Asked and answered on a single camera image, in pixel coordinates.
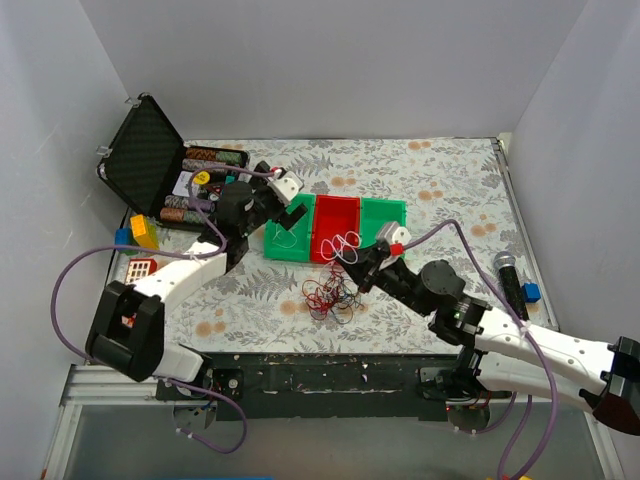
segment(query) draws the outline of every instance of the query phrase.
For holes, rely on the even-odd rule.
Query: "tangled wire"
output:
[[[322,280],[328,269],[329,276]],[[353,314],[360,303],[360,293],[346,284],[348,279],[342,267],[335,262],[328,263],[320,273],[319,281],[307,280],[302,284],[302,295],[314,320],[326,320],[331,316],[336,323],[346,325],[353,320]]]

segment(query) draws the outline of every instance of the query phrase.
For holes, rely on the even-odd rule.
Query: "yellow object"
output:
[[[197,183],[198,185],[206,185],[210,179],[211,175],[209,175],[209,172],[200,172],[198,175],[196,175],[196,178],[193,179],[193,183]]]
[[[156,227],[144,215],[136,215],[131,217],[131,231],[134,240],[144,248],[153,248],[158,250],[158,235]]]

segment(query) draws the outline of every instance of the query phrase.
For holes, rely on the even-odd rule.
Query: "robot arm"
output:
[[[270,171],[261,162],[256,172]],[[290,229],[307,209],[286,208],[302,188],[292,172],[279,169],[271,178],[225,185],[210,220],[227,239],[224,252],[208,258],[221,248],[221,239],[207,229],[187,250],[192,259],[177,260],[158,272],[124,285],[107,285],[98,304],[85,350],[94,359],[113,367],[136,381],[150,376],[192,382],[202,373],[203,357],[182,345],[164,339],[164,319],[180,303],[203,285],[230,271],[248,250],[247,237],[268,220]]]
[[[549,397],[540,360],[511,317],[465,294],[465,281],[444,260],[427,263],[418,274],[410,271],[400,257],[408,242],[408,231],[394,222],[382,228],[376,244],[338,261],[360,292],[377,286],[413,311],[432,315],[429,329],[438,338],[463,346],[455,369],[423,382],[425,396],[507,390]],[[640,435],[640,343],[621,337],[609,345],[535,325],[528,331],[551,365],[561,400],[611,428]]]

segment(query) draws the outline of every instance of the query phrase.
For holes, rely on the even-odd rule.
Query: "microphone head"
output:
[[[516,257],[509,252],[499,252],[493,259],[493,268],[500,270],[502,267],[515,267]]]

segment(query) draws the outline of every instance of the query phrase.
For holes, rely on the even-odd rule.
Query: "yellow cube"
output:
[[[156,227],[152,223],[149,223],[144,215],[131,217],[131,231],[138,245],[144,248],[158,250]]]

